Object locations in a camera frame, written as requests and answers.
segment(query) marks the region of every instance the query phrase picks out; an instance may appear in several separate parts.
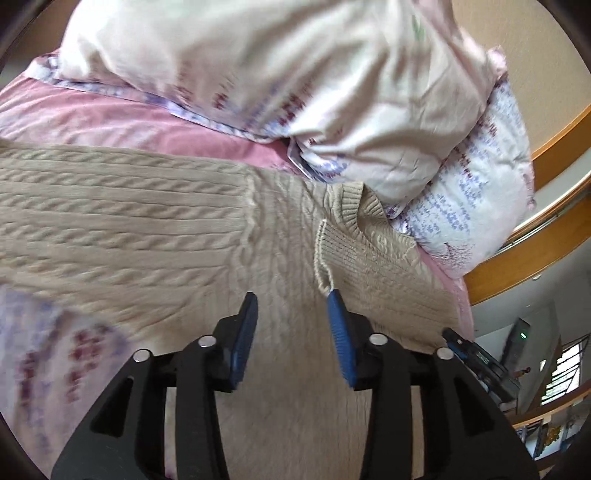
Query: ceiling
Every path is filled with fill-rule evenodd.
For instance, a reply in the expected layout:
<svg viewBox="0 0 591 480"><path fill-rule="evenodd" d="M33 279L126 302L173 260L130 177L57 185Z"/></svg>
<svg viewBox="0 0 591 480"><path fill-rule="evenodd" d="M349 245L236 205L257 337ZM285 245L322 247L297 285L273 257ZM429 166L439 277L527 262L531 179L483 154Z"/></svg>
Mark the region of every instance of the ceiling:
<svg viewBox="0 0 591 480"><path fill-rule="evenodd" d="M476 337L511 325L551 301L564 282L591 271L591 238L547 267L537 280L527 280L472 307Z"/></svg>

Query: wall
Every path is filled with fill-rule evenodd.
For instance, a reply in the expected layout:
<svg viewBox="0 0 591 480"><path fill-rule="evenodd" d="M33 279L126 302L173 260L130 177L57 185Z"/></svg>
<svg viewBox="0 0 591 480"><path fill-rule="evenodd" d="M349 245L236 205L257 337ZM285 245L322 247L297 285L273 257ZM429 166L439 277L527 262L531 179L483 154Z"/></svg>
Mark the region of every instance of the wall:
<svg viewBox="0 0 591 480"><path fill-rule="evenodd" d="M524 318L531 325L527 343L521 358L517 362L517 370L530 367L531 372L519 379L519 412L527 410L542 380L551 368L550 359L558 344L558 320L553 305L542 307ZM540 362L546 360L540 372Z"/></svg>
<svg viewBox="0 0 591 480"><path fill-rule="evenodd" d="M591 330L591 285L587 272L564 283L554 296L562 342L567 343Z"/></svg>
<svg viewBox="0 0 591 480"><path fill-rule="evenodd" d="M61 37L78 2L79 0L54 0L35 20L0 74L0 88L27 68L32 59L60 46Z"/></svg>
<svg viewBox="0 0 591 480"><path fill-rule="evenodd" d="M566 33L537 0L452 3L458 23L478 42L505 50L532 151L591 103L591 74Z"/></svg>
<svg viewBox="0 0 591 480"><path fill-rule="evenodd" d="M484 350L491 354L495 359L501 360L503 355L503 348L507 337L511 333L513 325L508 325L503 328L499 328L494 332L487 333L481 337L476 338L476 343L480 345Z"/></svg>

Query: cable knit pattern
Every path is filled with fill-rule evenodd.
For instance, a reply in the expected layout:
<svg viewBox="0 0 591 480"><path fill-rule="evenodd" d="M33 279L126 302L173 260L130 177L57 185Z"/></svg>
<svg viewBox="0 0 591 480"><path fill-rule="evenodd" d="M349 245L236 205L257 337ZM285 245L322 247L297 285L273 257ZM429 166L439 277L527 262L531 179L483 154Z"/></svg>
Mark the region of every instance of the cable knit pattern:
<svg viewBox="0 0 591 480"><path fill-rule="evenodd" d="M218 396L239 480L359 476L370 395L340 376L330 288L420 351L457 322L414 241L361 183L0 140L0 216L1 281L117 324L156 355L210 333L248 290L258 295L245 381Z"/></svg>

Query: wooden railing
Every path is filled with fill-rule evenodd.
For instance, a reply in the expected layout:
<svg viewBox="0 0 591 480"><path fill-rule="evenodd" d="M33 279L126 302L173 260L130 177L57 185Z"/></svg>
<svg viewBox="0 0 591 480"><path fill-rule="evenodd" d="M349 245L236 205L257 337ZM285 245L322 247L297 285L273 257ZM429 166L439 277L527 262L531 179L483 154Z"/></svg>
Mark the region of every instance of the wooden railing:
<svg viewBox="0 0 591 480"><path fill-rule="evenodd" d="M525 412L521 415L509 417L508 420L515 429L525 427L526 425L531 425L536 421L551 417L553 414L568 408L574 402L585 398L589 394L591 394L591 379L587 380L578 388L575 388L572 392L569 392L566 395L563 395L562 397L547 403L546 405L534 408L533 410Z"/></svg>

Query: pillow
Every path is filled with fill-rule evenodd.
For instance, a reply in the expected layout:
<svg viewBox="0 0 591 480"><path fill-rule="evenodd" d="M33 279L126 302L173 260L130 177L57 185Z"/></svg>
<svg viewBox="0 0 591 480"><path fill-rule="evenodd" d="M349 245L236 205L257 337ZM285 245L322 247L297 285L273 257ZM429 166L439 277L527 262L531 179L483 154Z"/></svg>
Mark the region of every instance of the pillow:
<svg viewBox="0 0 591 480"><path fill-rule="evenodd" d="M474 129L392 224L460 278L493 255L534 206L533 185L530 143L504 76ZM396 207L385 210L391 218Z"/></svg>
<svg viewBox="0 0 591 480"><path fill-rule="evenodd" d="M332 181L399 205L474 127L498 78L450 0L82 0L59 76L131 85L247 138L293 137Z"/></svg>

